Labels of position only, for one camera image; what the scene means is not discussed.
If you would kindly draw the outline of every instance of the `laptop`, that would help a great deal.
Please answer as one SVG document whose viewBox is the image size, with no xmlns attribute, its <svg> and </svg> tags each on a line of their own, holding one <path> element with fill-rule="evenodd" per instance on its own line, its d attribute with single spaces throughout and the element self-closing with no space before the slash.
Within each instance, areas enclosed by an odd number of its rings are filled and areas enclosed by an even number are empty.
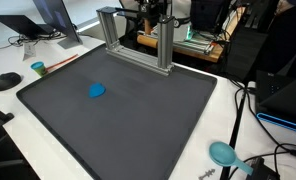
<svg viewBox="0 0 296 180">
<path fill-rule="evenodd" d="M 54 30 L 46 24 L 35 24 L 25 15 L 0 15 L 0 22 L 29 39 L 37 39 L 39 35 L 50 35 Z"/>
<path fill-rule="evenodd" d="M 296 131 L 296 79 L 258 71 L 256 88 L 257 117 Z"/>
</svg>

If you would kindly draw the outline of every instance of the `blue spoon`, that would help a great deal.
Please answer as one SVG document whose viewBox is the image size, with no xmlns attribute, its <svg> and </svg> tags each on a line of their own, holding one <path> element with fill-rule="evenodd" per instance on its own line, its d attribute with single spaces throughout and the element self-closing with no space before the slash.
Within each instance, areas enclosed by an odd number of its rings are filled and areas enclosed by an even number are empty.
<svg viewBox="0 0 296 180">
<path fill-rule="evenodd" d="M 237 166 L 247 174 L 251 175 L 253 169 L 246 163 L 238 159 L 235 150 L 223 142 L 214 142 L 209 147 L 210 158 L 223 167 Z"/>
</svg>

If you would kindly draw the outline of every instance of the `computer mouse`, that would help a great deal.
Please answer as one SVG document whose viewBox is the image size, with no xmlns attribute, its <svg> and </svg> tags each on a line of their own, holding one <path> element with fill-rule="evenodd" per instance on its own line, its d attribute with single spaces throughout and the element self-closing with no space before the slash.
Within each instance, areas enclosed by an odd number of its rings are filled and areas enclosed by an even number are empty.
<svg viewBox="0 0 296 180">
<path fill-rule="evenodd" d="M 5 91 L 17 86 L 21 82 L 21 76 L 15 72 L 0 75 L 0 91 Z"/>
</svg>

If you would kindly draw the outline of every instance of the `metal frame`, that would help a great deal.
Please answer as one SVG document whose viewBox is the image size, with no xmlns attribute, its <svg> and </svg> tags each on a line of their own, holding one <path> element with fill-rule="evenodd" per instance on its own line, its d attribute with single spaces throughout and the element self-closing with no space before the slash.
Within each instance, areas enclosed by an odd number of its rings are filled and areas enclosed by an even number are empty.
<svg viewBox="0 0 296 180">
<path fill-rule="evenodd" d="M 172 67 L 172 51 L 174 36 L 174 17 L 162 16 L 158 22 L 158 58 L 140 53 L 120 45 L 113 14 L 117 10 L 104 7 L 97 10 L 100 24 L 103 28 L 107 53 L 127 62 L 168 76 Z"/>
</svg>

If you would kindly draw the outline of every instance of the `gray mat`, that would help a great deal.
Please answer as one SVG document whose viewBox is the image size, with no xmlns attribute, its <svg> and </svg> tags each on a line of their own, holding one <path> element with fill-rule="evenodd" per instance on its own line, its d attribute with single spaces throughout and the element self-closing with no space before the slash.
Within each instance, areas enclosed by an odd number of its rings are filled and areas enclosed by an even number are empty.
<svg viewBox="0 0 296 180">
<path fill-rule="evenodd" d="M 96 82 L 106 92 L 90 98 Z M 100 46 L 17 96 L 95 179 L 159 180 L 170 176 L 216 82 L 179 67 L 165 77 Z"/>
</svg>

